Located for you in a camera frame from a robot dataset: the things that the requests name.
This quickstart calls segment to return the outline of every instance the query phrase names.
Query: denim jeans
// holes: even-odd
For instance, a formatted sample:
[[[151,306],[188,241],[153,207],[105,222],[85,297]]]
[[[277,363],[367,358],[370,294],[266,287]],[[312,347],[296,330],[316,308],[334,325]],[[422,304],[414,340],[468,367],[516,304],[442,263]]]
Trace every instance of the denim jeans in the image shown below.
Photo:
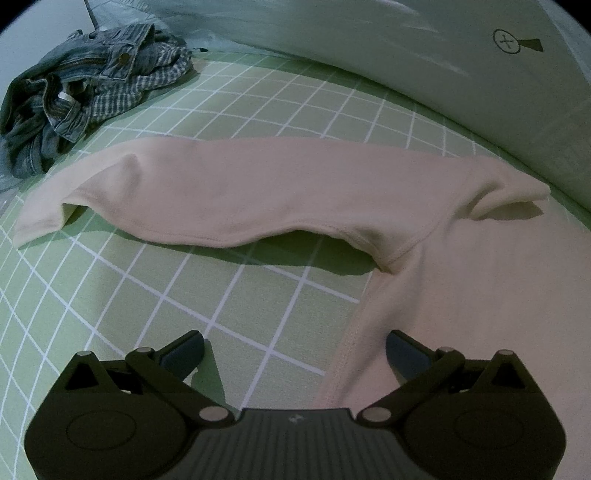
[[[184,41],[153,24],[78,30],[14,79],[0,109],[0,192],[44,173],[88,129],[193,67]]]

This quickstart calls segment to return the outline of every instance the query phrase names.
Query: blue denim clothing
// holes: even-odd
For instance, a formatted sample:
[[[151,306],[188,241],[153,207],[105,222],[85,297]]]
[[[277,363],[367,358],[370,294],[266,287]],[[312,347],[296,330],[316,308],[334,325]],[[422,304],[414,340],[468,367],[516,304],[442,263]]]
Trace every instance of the blue denim clothing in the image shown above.
[[[91,125],[192,67],[184,41],[153,24],[74,32],[8,87],[0,109],[0,192],[46,172]]]

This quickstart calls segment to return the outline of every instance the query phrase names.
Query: circle logo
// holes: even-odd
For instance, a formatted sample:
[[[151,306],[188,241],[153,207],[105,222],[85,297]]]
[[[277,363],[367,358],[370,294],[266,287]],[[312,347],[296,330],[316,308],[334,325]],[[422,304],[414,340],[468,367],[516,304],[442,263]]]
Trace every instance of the circle logo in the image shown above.
[[[519,40],[517,40],[506,30],[501,30],[500,28],[497,28],[492,33],[492,39],[495,41],[495,45],[505,53],[515,54],[519,53],[519,51],[521,50]]]

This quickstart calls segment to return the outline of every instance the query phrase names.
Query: grid pattern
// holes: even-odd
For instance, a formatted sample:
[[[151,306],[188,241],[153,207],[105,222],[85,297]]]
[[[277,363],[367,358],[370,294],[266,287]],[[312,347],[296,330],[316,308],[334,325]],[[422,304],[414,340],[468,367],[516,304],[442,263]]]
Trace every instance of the grid pattern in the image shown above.
[[[439,114],[332,67],[251,54],[194,62],[200,75],[107,122],[48,176],[147,135],[339,138],[442,156],[494,155],[527,170]],[[39,181],[21,186],[0,220],[0,478],[34,479],[22,448],[26,426],[83,349],[122,358],[198,329],[209,343],[187,379],[194,388],[234,410],[309,404],[369,281],[371,258],[308,232],[235,249],[157,245],[89,209],[15,250],[12,228]],[[581,228],[581,220],[591,225],[588,213],[577,211],[579,220],[564,211]]]

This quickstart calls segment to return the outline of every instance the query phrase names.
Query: black symbol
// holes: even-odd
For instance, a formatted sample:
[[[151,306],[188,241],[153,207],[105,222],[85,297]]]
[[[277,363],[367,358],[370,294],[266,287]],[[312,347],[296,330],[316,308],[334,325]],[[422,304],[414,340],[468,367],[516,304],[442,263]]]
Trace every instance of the black symbol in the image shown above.
[[[509,54],[519,53],[521,51],[521,47],[530,48],[531,50],[539,52],[544,51],[544,47],[542,47],[542,42],[539,38],[517,40],[517,38],[515,38],[515,36],[513,36],[507,30],[501,30],[500,28],[497,28],[492,33],[492,39],[494,40],[497,47]]]

